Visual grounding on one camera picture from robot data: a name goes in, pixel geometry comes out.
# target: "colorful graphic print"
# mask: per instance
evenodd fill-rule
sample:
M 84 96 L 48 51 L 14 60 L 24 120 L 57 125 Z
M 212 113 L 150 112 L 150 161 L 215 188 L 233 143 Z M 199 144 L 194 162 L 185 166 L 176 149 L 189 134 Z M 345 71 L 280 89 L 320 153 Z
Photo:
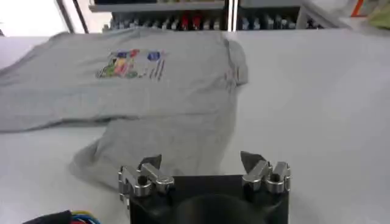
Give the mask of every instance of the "colorful graphic print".
M 113 52 L 106 67 L 100 70 L 97 78 L 143 78 L 160 80 L 163 75 L 166 53 L 145 49 Z

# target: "white tabletop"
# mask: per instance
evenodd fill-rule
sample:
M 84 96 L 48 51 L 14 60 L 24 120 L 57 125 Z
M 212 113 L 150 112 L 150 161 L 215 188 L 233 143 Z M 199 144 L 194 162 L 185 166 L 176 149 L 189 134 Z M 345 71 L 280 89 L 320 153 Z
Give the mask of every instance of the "white tabletop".
M 291 223 L 387 223 L 390 41 L 348 30 L 227 36 L 244 48 L 249 83 L 221 170 L 244 172 L 240 150 L 289 162 Z M 127 223 L 116 193 L 68 171 L 73 154 L 103 131 L 0 135 L 3 222 L 85 209 L 103 223 Z

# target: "shelf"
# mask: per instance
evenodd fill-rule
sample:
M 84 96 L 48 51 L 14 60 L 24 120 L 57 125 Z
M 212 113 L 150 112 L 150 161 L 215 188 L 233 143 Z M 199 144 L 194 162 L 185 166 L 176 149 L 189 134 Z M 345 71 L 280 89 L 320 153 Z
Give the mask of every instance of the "shelf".
M 176 11 L 176 10 L 211 10 L 223 9 L 224 1 L 216 2 L 168 2 L 148 4 L 92 4 L 92 12 L 153 12 L 153 11 Z
M 242 8 L 299 7 L 301 0 L 241 0 Z

